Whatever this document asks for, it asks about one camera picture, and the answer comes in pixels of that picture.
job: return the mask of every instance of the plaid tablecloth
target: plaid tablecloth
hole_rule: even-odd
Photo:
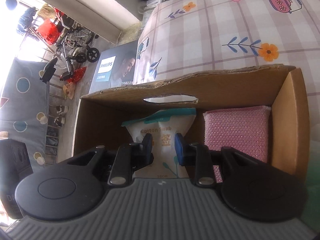
[[[170,0],[138,42],[134,84],[202,70],[300,67],[320,141],[320,0]]]

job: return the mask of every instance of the pink teapot illustration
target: pink teapot illustration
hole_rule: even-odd
[[[269,0],[272,7],[283,13],[292,13],[302,8],[300,0]]]

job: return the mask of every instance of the orange flower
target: orange flower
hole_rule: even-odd
[[[186,10],[186,12],[190,11],[192,8],[196,7],[193,2],[188,3],[188,5],[183,6],[182,8]]]
[[[274,44],[263,43],[261,49],[258,50],[259,56],[263,57],[265,61],[273,61],[279,56],[278,48]]]

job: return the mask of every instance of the pink sponge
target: pink sponge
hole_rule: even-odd
[[[204,144],[210,150],[231,146],[260,161],[268,158],[268,118],[271,107],[220,109],[204,113]],[[218,166],[216,178],[221,182]]]

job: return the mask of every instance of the pink scrubbing pad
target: pink scrubbing pad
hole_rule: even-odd
[[[268,118],[271,107],[220,109],[204,113],[204,144],[210,150],[231,146],[260,161],[268,158]],[[218,166],[216,179],[221,182]]]

